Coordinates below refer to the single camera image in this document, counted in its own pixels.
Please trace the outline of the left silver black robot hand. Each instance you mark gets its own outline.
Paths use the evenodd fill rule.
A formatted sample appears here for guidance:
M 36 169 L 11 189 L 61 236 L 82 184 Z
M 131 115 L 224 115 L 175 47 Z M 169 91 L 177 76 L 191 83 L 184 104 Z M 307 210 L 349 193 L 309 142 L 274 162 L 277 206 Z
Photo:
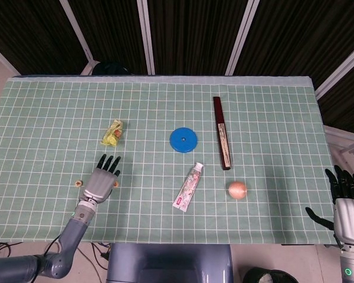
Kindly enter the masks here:
M 110 196 L 119 178 L 120 170 L 117 166 L 120 160 L 120 156 L 114 158 L 114 156 L 107 157 L 107 154 L 102 155 L 87 184 L 84 185 L 80 200 L 103 203 Z

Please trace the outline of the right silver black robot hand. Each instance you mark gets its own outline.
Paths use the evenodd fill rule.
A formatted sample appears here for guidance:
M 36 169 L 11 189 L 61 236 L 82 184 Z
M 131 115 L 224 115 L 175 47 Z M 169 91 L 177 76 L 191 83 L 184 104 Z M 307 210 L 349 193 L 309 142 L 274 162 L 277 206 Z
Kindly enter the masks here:
M 334 166 L 334 172 L 325 170 L 330 183 L 333 220 L 321 218 L 306 207 L 311 220 L 334 232 L 336 242 L 354 246 L 354 174 Z

